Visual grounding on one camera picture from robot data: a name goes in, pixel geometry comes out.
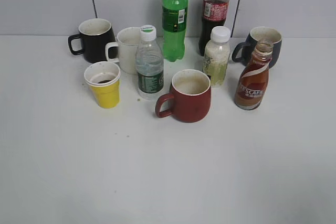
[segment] dark gray mug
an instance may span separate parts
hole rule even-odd
[[[274,28],[259,26],[253,28],[248,34],[246,41],[239,43],[232,53],[232,60],[234,62],[242,62],[247,65],[251,59],[251,54],[255,49],[257,42],[261,39],[268,39],[273,42],[272,61],[269,63],[269,68],[273,67],[279,59],[279,54],[282,44],[282,36]],[[241,57],[237,58],[239,51],[242,50]]]

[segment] mug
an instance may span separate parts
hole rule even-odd
[[[117,34],[117,42],[107,43],[105,53],[107,61],[119,62],[120,68],[130,74],[137,74],[135,68],[135,57],[140,42],[140,28],[129,27]],[[108,51],[111,47],[119,47],[118,57],[110,59]]]
[[[251,59],[251,54],[255,49],[257,42],[261,39],[268,39],[273,42],[272,61],[269,63],[269,68],[273,67],[279,59],[279,54],[282,44],[282,36],[274,28],[259,26],[253,28],[248,34],[246,41],[239,43],[232,53],[232,60],[234,62],[243,62],[247,65]],[[242,50],[241,57],[237,58],[238,52]]]
[[[172,106],[160,112],[166,101]],[[193,123],[203,119],[211,104],[211,83],[209,77],[198,70],[187,69],[176,73],[172,79],[170,93],[161,96],[155,106],[159,118],[173,115],[182,122]]]
[[[90,63],[106,61],[105,45],[116,40],[111,23],[106,19],[93,18],[82,22],[78,30],[79,34],[71,35],[68,38],[71,53],[73,55],[84,54],[84,59]],[[74,39],[81,40],[82,49],[75,51],[72,48],[71,42]],[[118,50],[112,50],[110,57],[115,58],[117,53]]]

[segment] red mug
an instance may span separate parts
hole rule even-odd
[[[172,101],[170,109],[160,112],[166,101]],[[176,119],[194,123],[203,119],[211,104],[211,83],[209,77],[198,70],[187,69],[176,73],[172,79],[170,93],[161,96],[155,107],[159,118],[173,115]]]

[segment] white bottle cap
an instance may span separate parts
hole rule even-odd
[[[228,42],[231,36],[231,31],[225,26],[216,26],[211,31],[211,40],[217,43]]]
[[[152,25],[140,27],[140,38],[143,41],[153,41],[156,39],[156,28]]]

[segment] red label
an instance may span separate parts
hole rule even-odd
[[[221,0],[203,0],[203,17],[210,21],[226,19],[229,2]]]

